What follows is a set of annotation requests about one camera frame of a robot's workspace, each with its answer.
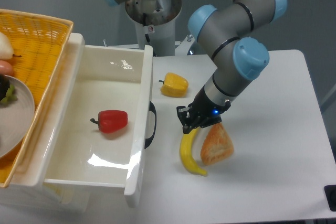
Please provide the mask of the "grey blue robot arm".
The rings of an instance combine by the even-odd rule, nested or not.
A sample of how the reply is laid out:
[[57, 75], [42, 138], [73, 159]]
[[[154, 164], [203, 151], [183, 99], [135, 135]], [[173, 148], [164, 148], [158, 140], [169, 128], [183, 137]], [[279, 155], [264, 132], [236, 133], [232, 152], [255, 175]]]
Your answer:
[[[156, 56], [175, 52], [175, 20], [181, 0], [106, 0], [123, 4], [136, 28], [138, 46], [151, 46]], [[232, 0], [224, 10], [212, 5], [198, 8], [189, 18], [191, 36], [217, 69], [194, 101], [177, 107], [183, 132], [219, 123], [222, 113], [268, 65], [265, 46], [249, 33], [274, 22], [287, 10], [287, 0]]]

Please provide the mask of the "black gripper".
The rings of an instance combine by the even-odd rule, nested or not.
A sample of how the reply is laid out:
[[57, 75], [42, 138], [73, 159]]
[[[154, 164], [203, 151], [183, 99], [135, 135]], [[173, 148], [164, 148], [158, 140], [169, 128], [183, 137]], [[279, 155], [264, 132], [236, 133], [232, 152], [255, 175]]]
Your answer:
[[195, 96], [194, 101], [189, 106], [177, 106], [176, 112], [182, 124], [184, 134], [189, 134], [198, 127], [205, 128], [222, 122], [221, 114], [231, 106], [228, 99], [224, 100], [223, 105], [218, 105], [210, 100], [204, 88], [201, 88]]

